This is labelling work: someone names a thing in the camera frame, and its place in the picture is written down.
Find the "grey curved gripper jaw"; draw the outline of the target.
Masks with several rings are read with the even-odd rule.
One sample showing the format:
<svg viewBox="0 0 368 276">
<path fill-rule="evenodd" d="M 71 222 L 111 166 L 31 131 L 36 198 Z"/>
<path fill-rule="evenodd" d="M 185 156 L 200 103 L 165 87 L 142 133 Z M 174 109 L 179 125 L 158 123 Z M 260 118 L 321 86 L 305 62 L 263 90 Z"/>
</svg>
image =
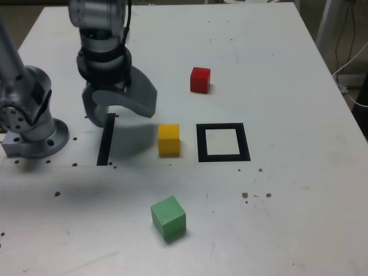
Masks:
<svg viewBox="0 0 368 276">
<path fill-rule="evenodd" d="M 101 106 L 123 106 L 139 116 L 151 118 L 155 114 L 157 90 L 138 68 L 131 67 L 131 85 L 124 91 L 118 87 L 96 90 L 91 99 Z"/>
<path fill-rule="evenodd" d="M 87 85 L 82 93 L 82 99 L 89 120 L 97 127 L 104 127 L 106 125 L 108 116 L 108 107 L 96 104 L 92 95 L 95 89 Z"/>
</svg>

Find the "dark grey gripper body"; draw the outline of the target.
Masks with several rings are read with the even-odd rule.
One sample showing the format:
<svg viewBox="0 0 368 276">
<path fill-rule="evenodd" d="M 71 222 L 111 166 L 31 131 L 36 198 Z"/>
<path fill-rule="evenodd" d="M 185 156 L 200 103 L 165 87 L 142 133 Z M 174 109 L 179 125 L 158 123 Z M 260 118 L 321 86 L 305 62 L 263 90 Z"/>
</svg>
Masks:
<svg viewBox="0 0 368 276">
<path fill-rule="evenodd" d="M 94 83 L 87 82 L 85 90 L 86 91 L 103 90 L 103 91 L 114 91 L 117 93 L 124 93 L 126 91 L 126 86 L 124 82 L 115 83 L 112 85 L 106 85 L 106 84 L 95 83 L 95 82 Z"/>
</svg>

